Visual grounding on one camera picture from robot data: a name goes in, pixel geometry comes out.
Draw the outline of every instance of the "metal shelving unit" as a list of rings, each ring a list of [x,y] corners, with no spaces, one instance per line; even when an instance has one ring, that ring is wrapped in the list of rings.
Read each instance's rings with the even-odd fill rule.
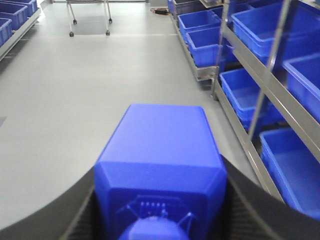
[[[201,81],[212,79],[214,74],[215,74],[215,72],[216,72],[216,70],[217,70],[217,68],[215,66],[197,67],[195,65],[194,59],[192,58],[192,56],[190,54],[190,51],[189,51],[189,49],[187,47],[187,44],[185,43],[185,41],[184,41],[180,31],[179,31],[177,21],[174,20],[172,14],[170,14],[170,18],[171,18],[171,21],[173,23],[173,26],[174,26],[174,29],[176,31],[176,34],[178,35],[178,39],[179,39],[181,47],[182,47],[182,49],[184,51],[186,59],[189,62],[189,65],[190,65],[190,67],[192,69],[192,72],[193,72],[196,80],[198,82],[201,82]]]
[[[8,39],[1,47],[0,47],[0,61],[7,55],[7,53],[17,44],[17,42],[28,32],[28,30],[36,23],[41,13],[41,9],[38,10],[28,18],[28,20],[14,32],[12,37]]]
[[[236,4],[236,0],[225,0],[223,8],[223,21],[221,24],[220,44],[223,45],[225,40],[234,48],[233,53],[238,61],[247,70],[251,77],[260,87],[260,94],[256,105],[256,111],[252,119],[252,124],[249,133],[243,128],[238,116],[232,108],[229,100],[219,82],[219,69],[216,71],[214,81],[212,81],[212,95],[221,103],[226,116],[228,117],[234,132],[236,133],[239,142],[246,153],[252,168],[254,169],[261,186],[272,196],[282,200],[278,189],[266,170],[253,142],[253,133],[259,124],[258,116],[264,110],[264,104],[267,97],[281,112],[287,123],[301,138],[304,144],[312,152],[315,158],[320,162],[320,124],[310,115],[310,113],[291,95],[286,87],[281,83],[281,79],[277,79],[273,74],[273,68],[277,59],[279,49],[286,44],[286,39],[283,38],[283,32],[288,29],[290,20],[294,17],[294,8],[297,7],[298,0],[284,0],[278,22],[278,27],[275,33],[275,40],[272,46],[271,54],[267,66],[261,63],[258,58],[247,48],[247,46],[233,33],[230,29],[230,5]],[[305,4],[320,9],[310,0],[300,0]]]

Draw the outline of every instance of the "metal shelf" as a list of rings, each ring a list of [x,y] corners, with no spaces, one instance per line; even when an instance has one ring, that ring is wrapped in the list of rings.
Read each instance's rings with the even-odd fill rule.
[[[192,72],[193,72],[196,80],[198,82],[201,82],[201,81],[212,79],[213,75],[215,74],[215,71],[216,71],[217,67],[216,66],[197,67],[195,65],[194,59],[192,58],[192,56],[190,54],[190,51],[188,50],[187,44],[185,43],[185,41],[184,41],[180,31],[179,31],[179,28],[178,28],[178,25],[177,25],[177,21],[174,20],[172,14],[169,14],[169,15],[170,15],[170,18],[172,20],[172,23],[173,23],[174,29],[176,31],[176,34],[178,35],[181,47],[182,47],[182,49],[184,51],[186,59],[189,62],[189,65],[190,65],[190,67],[192,69]]]
[[[315,0],[299,0],[299,1],[320,10],[320,5],[316,4]]]
[[[14,34],[0,47],[0,61],[7,53],[17,44],[17,42],[28,32],[28,30],[36,23],[41,13],[39,8]]]
[[[283,201],[276,185],[274,184],[273,180],[271,179],[265,165],[263,164],[259,154],[256,151],[251,140],[248,138],[248,134],[245,131],[244,127],[242,126],[237,114],[235,113],[233,107],[231,106],[227,96],[225,95],[222,87],[218,83],[215,82],[215,93],[218,97],[220,104],[229,119],[234,132],[236,133],[244,152],[249,159],[252,168],[262,186],[262,188],[267,191],[270,195],[274,196],[280,201]]]
[[[269,100],[320,162],[320,124],[291,95],[247,46],[226,27],[224,37],[234,47],[234,55],[256,81]]]
[[[203,4],[203,6],[205,6],[207,9],[209,9],[209,8],[214,8],[214,7],[223,5],[222,0],[217,0],[216,2],[213,2],[213,3],[206,2],[205,0],[200,0],[200,2],[201,2],[201,3]]]

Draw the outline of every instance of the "shelf post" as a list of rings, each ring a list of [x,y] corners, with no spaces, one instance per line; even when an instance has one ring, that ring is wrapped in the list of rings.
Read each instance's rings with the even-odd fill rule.
[[[298,1],[297,0],[284,0],[281,13],[275,31],[274,42],[270,52],[270,56],[267,63],[267,71],[273,72],[275,66],[283,58],[284,52],[287,45],[287,34],[292,26],[295,13],[297,11]],[[265,85],[270,85],[270,79],[264,78]],[[262,123],[265,118],[265,113],[268,107],[269,100],[266,98],[264,92],[260,89],[258,101],[254,111],[253,119],[250,125],[248,140],[251,141],[255,133],[260,131]]]
[[[218,79],[219,79],[219,73],[221,72],[221,70],[224,71],[226,66],[226,56],[227,56],[228,47],[225,44],[226,40],[224,38],[224,32],[225,32],[225,29],[228,28],[232,23],[230,16],[236,11],[236,1],[237,0],[225,0],[223,4],[222,21],[221,21],[220,37],[219,37],[220,47],[215,60],[215,65],[217,67],[213,73],[213,78],[211,82],[211,95],[214,99],[216,98],[215,86],[216,86],[216,82],[218,82]]]

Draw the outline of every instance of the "chair leg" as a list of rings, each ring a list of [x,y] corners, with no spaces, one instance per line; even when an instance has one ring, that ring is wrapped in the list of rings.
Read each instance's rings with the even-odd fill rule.
[[[72,16],[73,16],[73,24],[77,24],[78,22],[77,22],[77,20],[76,20],[74,10],[73,10],[71,4],[69,4],[69,6],[70,6],[71,13],[72,13]]]
[[[108,26],[108,16],[107,16],[107,9],[106,9],[106,0],[103,0],[103,8],[104,8],[105,28],[106,28],[105,35],[109,36],[109,35],[110,35],[110,31],[109,31],[109,26]]]
[[[109,12],[109,23],[112,24],[112,18],[111,18],[111,12],[110,12],[110,6],[109,6],[109,0],[106,0],[106,4],[108,6],[108,12]]]
[[[68,17],[69,17],[69,28],[70,28],[69,36],[73,37],[75,34],[72,31],[72,24],[71,24],[72,18],[70,16],[70,10],[69,10],[69,3],[68,2],[66,3],[66,10],[68,12]]]

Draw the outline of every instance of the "black curved frame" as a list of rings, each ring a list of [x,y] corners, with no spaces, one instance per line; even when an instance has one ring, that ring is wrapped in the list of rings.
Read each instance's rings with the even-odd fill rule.
[[[223,159],[228,184],[221,240],[320,239],[319,221],[276,200]],[[101,240],[99,219],[91,168],[53,202],[0,230],[0,240]]]

